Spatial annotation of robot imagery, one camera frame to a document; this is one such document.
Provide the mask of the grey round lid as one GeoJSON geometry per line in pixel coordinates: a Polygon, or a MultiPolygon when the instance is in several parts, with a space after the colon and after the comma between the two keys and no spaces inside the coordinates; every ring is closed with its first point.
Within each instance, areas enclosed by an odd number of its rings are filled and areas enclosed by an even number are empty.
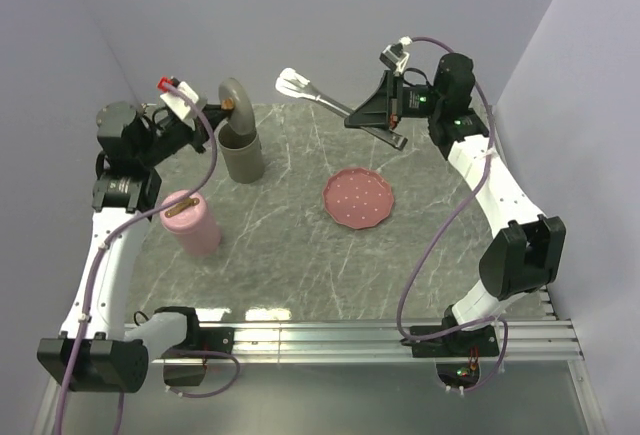
{"type": "Polygon", "coordinates": [[[250,135],[256,130],[255,115],[252,103],[238,80],[227,78],[218,88],[220,105],[230,110],[227,118],[231,129],[238,135],[250,135]]]}

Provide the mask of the grey cylindrical container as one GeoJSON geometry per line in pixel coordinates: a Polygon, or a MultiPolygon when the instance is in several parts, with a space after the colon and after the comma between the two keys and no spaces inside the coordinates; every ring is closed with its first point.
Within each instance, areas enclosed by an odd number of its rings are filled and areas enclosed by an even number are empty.
{"type": "Polygon", "coordinates": [[[239,135],[229,125],[224,125],[218,133],[218,143],[229,177],[234,182],[251,184],[264,175],[262,146],[256,130],[239,135]]]}

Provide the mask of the pink round lid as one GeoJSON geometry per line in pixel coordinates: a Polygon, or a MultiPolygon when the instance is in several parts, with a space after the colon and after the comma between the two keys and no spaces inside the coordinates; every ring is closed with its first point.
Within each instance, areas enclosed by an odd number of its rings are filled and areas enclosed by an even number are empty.
{"type": "Polygon", "coordinates": [[[187,193],[186,190],[176,191],[166,197],[163,205],[172,205],[159,213],[162,225],[174,233],[188,233],[200,223],[205,213],[205,202],[199,193],[178,201],[187,193]]]}

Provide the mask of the metal tongs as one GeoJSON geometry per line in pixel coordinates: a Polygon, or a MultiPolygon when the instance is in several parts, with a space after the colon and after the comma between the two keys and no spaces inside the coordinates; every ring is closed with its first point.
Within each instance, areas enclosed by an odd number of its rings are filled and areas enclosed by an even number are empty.
{"type": "Polygon", "coordinates": [[[275,88],[282,95],[314,102],[342,118],[352,113],[350,108],[322,93],[293,68],[285,68],[281,71],[276,79],[275,88]]]}

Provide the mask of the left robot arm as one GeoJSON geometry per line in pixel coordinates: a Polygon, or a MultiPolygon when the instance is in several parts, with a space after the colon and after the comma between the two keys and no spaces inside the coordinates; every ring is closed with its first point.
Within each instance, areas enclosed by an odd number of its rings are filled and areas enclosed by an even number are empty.
{"type": "Polygon", "coordinates": [[[107,105],[96,116],[92,237],[82,279],[58,335],[40,340],[36,357],[73,392],[135,393],[150,362],[169,350],[196,354],[203,334],[194,309],[162,308],[135,330],[125,327],[135,260],[154,214],[162,179],[156,167],[185,146],[202,153],[209,135],[168,106],[107,105]]]}

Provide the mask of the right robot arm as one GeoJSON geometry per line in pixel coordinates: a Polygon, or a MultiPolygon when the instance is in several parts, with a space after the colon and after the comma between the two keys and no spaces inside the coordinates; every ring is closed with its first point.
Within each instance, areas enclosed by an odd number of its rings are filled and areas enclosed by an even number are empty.
{"type": "Polygon", "coordinates": [[[432,143],[470,187],[467,199],[482,209],[493,239],[479,261],[478,282],[450,306],[441,331],[444,348],[461,355],[475,345],[475,330],[555,281],[566,226],[524,193],[496,150],[494,120],[482,120],[472,108],[472,96],[482,92],[473,61],[450,51],[440,58],[432,81],[407,85],[408,59],[399,46],[381,54],[385,70],[379,86],[344,125],[393,136],[405,118],[426,120],[432,143]]]}

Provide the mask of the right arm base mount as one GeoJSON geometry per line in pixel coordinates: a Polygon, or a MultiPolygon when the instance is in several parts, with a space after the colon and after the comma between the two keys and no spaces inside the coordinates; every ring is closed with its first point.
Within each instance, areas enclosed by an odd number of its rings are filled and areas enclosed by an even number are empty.
{"type": "Polygon", "coordinates": [[[411,349],[413,358],[433,358],[439,380],[446,389],[466,392],[481,381],[480,361],[501,353],[498,337],[491,326],[456,331],[426,341],[404,337],[400,344],[411,349]]]}

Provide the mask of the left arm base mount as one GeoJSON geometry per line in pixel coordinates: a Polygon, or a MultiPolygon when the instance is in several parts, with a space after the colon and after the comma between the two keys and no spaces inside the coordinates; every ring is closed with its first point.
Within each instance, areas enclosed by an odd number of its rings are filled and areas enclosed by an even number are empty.
{"type": "Polygon", "coordinates": [[[211,360],[231,360],[235,329],[230,326],[208,327],[199,331],[194,344],[174,347],[163,354],[163,379],[175,389],[199,387],[210,371],[211,360]]]}

